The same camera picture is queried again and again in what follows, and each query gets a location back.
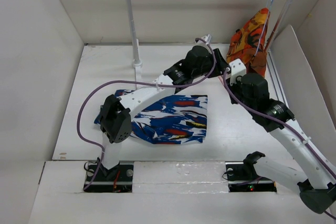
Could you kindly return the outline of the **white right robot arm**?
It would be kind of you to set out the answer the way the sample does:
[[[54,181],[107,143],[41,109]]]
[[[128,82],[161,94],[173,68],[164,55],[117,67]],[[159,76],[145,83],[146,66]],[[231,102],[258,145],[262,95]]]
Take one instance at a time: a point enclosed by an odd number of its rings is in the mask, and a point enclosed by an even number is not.
[[[335,166],[309,140],[291,110],[269,96],[266,79],[257,73],[224,77],[224,87],[231,102],[246,109],[301,167],[301,171],[295,170],[255,151],[243,160],[244,175],[278,182],[296,193],[313,212],[325,213],[335,203]]]

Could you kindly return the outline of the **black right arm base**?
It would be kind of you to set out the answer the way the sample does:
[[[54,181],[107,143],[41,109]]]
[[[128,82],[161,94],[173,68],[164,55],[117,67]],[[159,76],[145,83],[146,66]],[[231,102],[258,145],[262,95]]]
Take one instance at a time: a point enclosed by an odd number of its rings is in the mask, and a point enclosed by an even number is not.
[[[222,179],[228,182],[230,193],[277,192],[272,180],[253,174],[243,162],[225,162]]]

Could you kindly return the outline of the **blue white red patterned trousers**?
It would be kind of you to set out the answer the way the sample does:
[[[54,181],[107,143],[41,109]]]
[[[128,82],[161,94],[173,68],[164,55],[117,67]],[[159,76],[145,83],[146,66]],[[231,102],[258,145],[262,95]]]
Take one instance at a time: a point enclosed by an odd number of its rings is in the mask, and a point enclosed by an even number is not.
[[[207,131],[207,95],[165,97],[132,121],[131,136],[151,144],[202,143]]]

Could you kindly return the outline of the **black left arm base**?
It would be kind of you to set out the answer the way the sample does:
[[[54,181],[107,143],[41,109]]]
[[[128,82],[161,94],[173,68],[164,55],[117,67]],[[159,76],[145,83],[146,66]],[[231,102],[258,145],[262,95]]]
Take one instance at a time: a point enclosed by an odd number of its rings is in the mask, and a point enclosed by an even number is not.
[[[86,193],[131,193],[133,185],[134,163],[121,162],[111,170],[103,171],[101,166],[93,182],[98,162],[86,162],[86,178],[83,191]]]

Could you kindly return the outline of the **orange camouflage garment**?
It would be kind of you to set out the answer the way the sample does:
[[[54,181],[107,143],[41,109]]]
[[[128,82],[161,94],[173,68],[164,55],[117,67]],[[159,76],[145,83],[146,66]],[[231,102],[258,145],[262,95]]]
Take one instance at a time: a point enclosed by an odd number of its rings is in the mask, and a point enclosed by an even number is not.
[[[262,8],[242,28],[236,30],[226,55],[228,63],[240,59],[247,73],[265,76],[267,64],[265,39],[269,14],[269,9]]]

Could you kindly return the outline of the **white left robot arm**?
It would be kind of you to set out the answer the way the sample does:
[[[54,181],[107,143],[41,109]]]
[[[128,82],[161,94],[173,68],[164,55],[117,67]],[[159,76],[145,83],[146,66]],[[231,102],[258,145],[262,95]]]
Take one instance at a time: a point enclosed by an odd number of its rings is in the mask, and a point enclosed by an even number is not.
[[[100,176],[112,180],[117,175],[119,145],[131,135],[131,122],[137,114],[153,103],[195,85],[194,80],[199,77],[219,76],[225,64],[218,52],[194,46],[184,59],[166,69],[151,83],[120,97],[108,96],[99,115],[100,130],[106,135]]]

